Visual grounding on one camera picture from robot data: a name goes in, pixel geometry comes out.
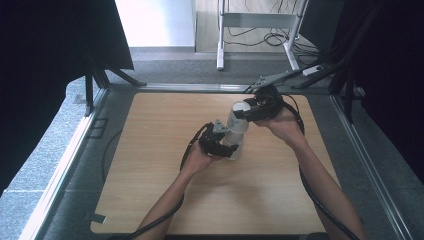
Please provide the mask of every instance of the metal bracket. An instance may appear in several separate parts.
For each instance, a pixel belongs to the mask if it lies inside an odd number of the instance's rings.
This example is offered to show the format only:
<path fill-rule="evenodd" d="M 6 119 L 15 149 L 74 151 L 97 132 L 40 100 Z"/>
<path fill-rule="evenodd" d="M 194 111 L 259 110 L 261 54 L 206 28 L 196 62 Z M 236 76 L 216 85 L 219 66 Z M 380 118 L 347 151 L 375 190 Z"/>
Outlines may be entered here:
<path fill-rule="evenodd" d="M 84 215 L 84 220 L 90 220 L 92 222 L 96 222 L 96 223 L 100 223 L 100 224 L 105 223 L 106 218 L 107 218 L 106 216 L 103 216 L 103 215 L 100 215 L 100 214 L 97 214 L 97 213 L 93 213 L 92 215 L 86 213 Z"/>
<path fill-rule="evenodd" d="M 265 87 L 268 85 L 271 85 L 283 78 L 285 78 L 286 76 L 290 75 L 289 72 L 285 72 L 285 73 L 280 73 L 280 74 L 275 74 L 275 75 L 271 75 L 271 76 L 266 76 L 266 77 L 259 77 L 259 80 L 256 81 L 251 89 L 257 89 L 257 88 L 261 88 L 261 87 Z"/>
<path fill-rule="evenodd" d="M 213 125 L 213 133 L 226 133 L 229 129 L 225 126 L 219 119 L 216 119 L 215 124 Z"/>

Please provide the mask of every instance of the metal frame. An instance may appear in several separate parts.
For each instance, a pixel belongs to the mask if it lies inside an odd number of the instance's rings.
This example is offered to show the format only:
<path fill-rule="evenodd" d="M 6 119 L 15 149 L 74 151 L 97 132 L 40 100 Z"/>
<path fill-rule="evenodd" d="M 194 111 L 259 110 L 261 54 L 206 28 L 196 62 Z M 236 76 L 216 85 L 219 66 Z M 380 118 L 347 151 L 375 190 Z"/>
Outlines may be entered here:
<path fill-rule="evenodd" d="M 223 84 L 147 84 L 145 87 L 138 87 L 141 91 L 145 92 L 220 92 L 220 93 L 243 93 L 248 85 L 223 85 Z M 121 87 L 115 86 L 116 89 L 134 89 L 134 86 L 123 85 Z M 106 98 L 107 89 L 100 89 L 95 97 L 96 105 L 101 105 Z M 327 91 L 307 91 L 307 89 L 296 90 L 286 87 L 278 87 L 280 93 L 320 93 L 328 94 Z M 399 239 L 413 239 L 408 227 L 406 226 L 402 215 L 400 214 L 396 204 L 390 196 L 383 180 L 381 179 L 377 169 L 375 168 L 372 159 L 370 158 L 365 146 L 362 143 L 353 124 L 344 116 L 343 103 L 340 97 L 330 95 L 330 98 L 336 108 L 340 120 L 345 127 L 345 130 L 352 141 L 353 147 L 356 150 L 358 157 L 363 165 L 363 168 L 374 188 L 376 195 L 385 210 L 390 223 L 393 226 L 395 233 Z M 94 118 L 100 113 L 101 108 L 94 108 L 94 111 L 87 117 L 84 117 L 79 124 L 71 143 L 68 145 L 61 161 L 59 162 L 56 171 L 54 172 L 50 182 L 40 198 L 34 212 L 29 218 L 24 230 L 21 233 L 20 239 L 35 239 L 42 225 L 44 224 L 55 197 L 62 187 L 63 181 L 74 162 L 82 141 L 87 134 L 87 131 L 92 124 Z"/>
<path fill-rule="evenodd" d="M 366 147 L 364 146 L 358 132 L 356 131 L 355 126 L 350 122 L 350 119 L 348 119 L 344 115 L 345 110 L 343 108 L 343 103 L 340 100 L 340 97 L 331 95 L 331 100 L 334 106 L 336 107 L 336 111 L 346 130 L 346 133 L 348 134 L 352 142 L 352 145 L 356 153 L 358 154 L 358 158 L 362 163 L 362 167 L 365 170 L 365 173 L 367 174 L 368 179 L 370 180 L 371 186 L 374 188 L 374 191 L 378 199 L 380 200 L 381 206 L 386 212 L 387 218 L 392 224 L 392 227 L 398 239 L 404 239 L 404 240 L 413 239 L 411 236 L 411 233 L 409 232 L 408 227 L 405 224 L 405 221 L 403 220 L 403 217 L 399 209 L 397 208 L 395 202 L 390 196 L 390 193 L 387 190 L 386 185 L 381 179 L 380 174 L 378 173 L 376 167 L 374 166 L 374 163 L 372 162 L 372 159 L 369 156 Z"/>
<path fill-rule="evenodd" d="M 224 28 L 280 28 L 291 29 L 289 41 L 284 43 L 284 49 L 293 70 L 298 70 L 296 58 L 292 52 L 292 47 L 296 35 L 300 28 L 303 13 L 306 9 L 307 0 L 301 0 L 298 13 L 295 14 L 261 14 L 261 13 L 226 13 L 225 0 L 221 1 L 219 12 L 219 40 L 217 51 L 216 67 L 218 70 L 224 69 Z"/>
<path fill-rule="evenodd" d="M 106 91 L 106 89 L 99 90 L 94 100 L 96 105 L 99 105 L 105 99 Z M 19 239 L 36 239 L 38 232 L 40 231 L 50 212 L 53 202 L 57 196 L 57 193 L 62 187 L 62 184 L 69 172 L 69 169 L 71 168 L 71 165 L 76 158 L 76 155 L 84 140 L 84 137 L 87 134 L 91 123 L 93 122 L 98 112 L 99 109 L 96 108 L 93 110 L 93 112 L 91 112 L 89 116 L 85 116 L 82 118 L 58 166 L 56 167 L 56 170 L 54 171 L 49 183 L 47 184 L 43 195 L 41 196 L 40 200 L 37 203 L 37 206 L 35 207 L 30 218 L 28 219 Z"/>

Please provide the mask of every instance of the white desk leg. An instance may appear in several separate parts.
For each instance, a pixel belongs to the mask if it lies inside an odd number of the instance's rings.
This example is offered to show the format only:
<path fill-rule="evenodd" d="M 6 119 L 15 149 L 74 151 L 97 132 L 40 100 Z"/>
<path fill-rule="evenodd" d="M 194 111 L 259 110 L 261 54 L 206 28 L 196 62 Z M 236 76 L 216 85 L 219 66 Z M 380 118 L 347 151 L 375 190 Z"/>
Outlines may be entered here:
<path fill-rule="evenodd" d="M 224 15 L 225 15 L 225 0 L 221 1 L 221 11 L 219 12 L 219 40 L 218 51 L 216 53 L 216 68 L 224 70 Z"/>
<path fill-rule="evenodd" d="M 305 12 L 306 0 L 302 0 L 300 4 L 301 5 L 299 8 L 299 12 L 297 13 L 296 19 L 294 20 L 293 28 L 290 31 L 289 42 L 284 43 L 284 50 L 286 51 L 287 57 L 293 70 L 299 70 L 299 65 L 297 64 L 296 58 L 294 57 L 294 54 L 292 52 L 292 47 L 294 39 L 296 38 L 296 34 L 300 28 L 303 13 Z"/>

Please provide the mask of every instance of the human arm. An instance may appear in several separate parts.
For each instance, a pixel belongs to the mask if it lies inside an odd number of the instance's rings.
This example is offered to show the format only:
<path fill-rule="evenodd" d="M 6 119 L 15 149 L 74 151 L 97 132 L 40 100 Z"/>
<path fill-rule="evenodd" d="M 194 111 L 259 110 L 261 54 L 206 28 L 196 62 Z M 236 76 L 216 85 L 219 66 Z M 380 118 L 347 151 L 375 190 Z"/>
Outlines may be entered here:
<path fill-rule="evenodd" d="M 260 127 L 269 128 L 293 149 L 300 169 L 317 199 L 359 239 L 366 239 L 362 223 L 351 201 L 315 155 L 293 114 L 283 109 L 275 118 L 255 123 Z M 319 208 L 316 209 L 331 239 L 350 239 Z"/>
<path fill-rule="evenodd" d="M 184 191 L 190 183 L 190 180 L 197 173 L 205 170 L 210 164 L 212 164 L 212 162 L 219 159 L 220 158 L 218 157 L 204 154 L 199 146 L 199 142 L 196 141 L 187 156 L 183 168 L 178 173 L 177 177 L 171 183 L 168 189 L 163 193 L 163 195 L 144 217 L 138 229 L 155 221 L 173 209 L 184 195 Z M 135 239 L 163 239 L 166 235 L 166 232 L 168 231 L 171 221 L 172 216 Z"/>

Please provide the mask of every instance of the black cloth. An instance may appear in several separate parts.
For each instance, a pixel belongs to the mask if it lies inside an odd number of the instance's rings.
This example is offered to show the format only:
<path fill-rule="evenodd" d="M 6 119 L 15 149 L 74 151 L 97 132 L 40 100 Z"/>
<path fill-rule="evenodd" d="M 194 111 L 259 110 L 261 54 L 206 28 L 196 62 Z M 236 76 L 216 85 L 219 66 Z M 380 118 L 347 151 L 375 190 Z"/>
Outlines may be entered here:
<path fill-rule="evenodd" d="M 0 2 L 0 191 L 59 110 L 87 59 L 133 69 L 113 0 Z"/>
<path fill-rule="evenodd" d="M 362 105 L 424 183 L 424 4 L 386 0 L 354 61 Z"/>

